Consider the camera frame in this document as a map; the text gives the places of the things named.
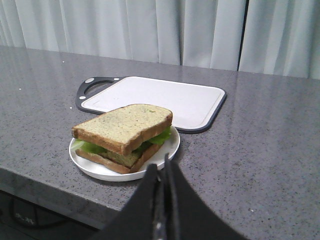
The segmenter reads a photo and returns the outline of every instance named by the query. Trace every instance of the cutting board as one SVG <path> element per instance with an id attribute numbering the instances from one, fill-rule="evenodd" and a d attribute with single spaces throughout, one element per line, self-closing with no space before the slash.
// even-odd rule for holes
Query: cutting board
<path id="1" fill-rule="evenodd" d="M 112 83 L 94 96 L 86 93 L 92 86 Z M 211 127 L 225 98 L 218 87 L 154 78 L 92 77 L 79 87 L 76 106 L 84 112 L 102 114 L 130 104 L 152 104 L 173 112 L 172 125 L 181 133 L 196 134 Z"/>

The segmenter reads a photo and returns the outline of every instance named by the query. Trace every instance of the cutting board handle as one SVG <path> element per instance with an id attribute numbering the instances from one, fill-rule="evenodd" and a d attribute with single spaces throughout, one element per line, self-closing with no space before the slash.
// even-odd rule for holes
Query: cutting board handle
<path id="1" fill-rule="evenodd" d="M 88 90 L 93 87 L 94 85 L 97 84 L 103 84 L 103 83 L 115 83 L 119 80 L 124 79 L 125 77 L 114 77 L 114 76 L 96 76 L 96 77 L 90 77 L 87 80 L 83 81 L 76 93 L 75 97 L 75 105 L 76 107 L 84 112 L 87 113 L 92 113 L 92 114 L 102 114 L 103 112 L 99 112 L 96 110 L 91 110 L 88 108 L 82 107 L 82 103 L 87 99 L 88 95 L 87 92 Z"/>

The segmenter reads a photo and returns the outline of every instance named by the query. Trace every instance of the sandwich filling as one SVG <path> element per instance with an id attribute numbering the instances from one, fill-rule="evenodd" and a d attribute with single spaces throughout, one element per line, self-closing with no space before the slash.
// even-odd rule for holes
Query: sandwich filling
<path id="1" fill-rule="evenodd" d="M 108 149 L 105 149 L 101 146 L 93 144 L 91 142 L 83 141 L 80 139 L 76 139 L 72 145 L 72 149 L 81 149 L 84 152 L 91 154 L 98 154 L 103 158 L 112 160 L 118 164 L 131 168 L 135 162 L 142 156 L 144 151 L 146 151 L 151 145 L 157 144 L 162 145 L 164 142 L 170 138 L 171 129 L 170 126 L 167 127 L 162 133 L 159 135 L 143 142 L 137 149 L 132 151 L 130 154 L 123 156 L 112 152 Z"/>

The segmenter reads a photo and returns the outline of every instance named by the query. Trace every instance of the sandwich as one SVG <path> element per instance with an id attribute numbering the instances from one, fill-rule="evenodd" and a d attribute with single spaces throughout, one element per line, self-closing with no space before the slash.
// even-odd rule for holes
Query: sandwich
<path id="1" fill-rule="evenodd" d="M 170 138 L 173 113 L 150 104 L 131 104 L 72 128 L 75 153 L 120 173 L 138 172 Z"/>

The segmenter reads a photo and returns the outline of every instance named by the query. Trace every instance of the white plate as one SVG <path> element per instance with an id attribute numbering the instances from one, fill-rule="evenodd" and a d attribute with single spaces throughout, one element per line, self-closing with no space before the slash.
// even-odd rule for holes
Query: white plate
<path id="1" fill-rule="evenodd" d="M 180 136 L 177 129 L 171 126 L 171 136 L 164 142 L 162 147 L 140 168 L 138 172 L 120 174 L 112 171 L 102 164 L 95 163 L 93 161 L 87 160 L 76 154 L 75 150 L 71 148 L 74 143 L 75 138 L 73 138 L 69 145 L 69 155 L 72 161 L 86 174 L 89 176 L 110 182 L 126 182 L 136 179 L 141 179 L 145 175 L 147 166 L 149 164 L 156 164 L 157 168 L 160 170 L 165 165 L 165 154 L 169 153 L 169 159 L 171 160 L 176 154 L 180 145 Z"/>

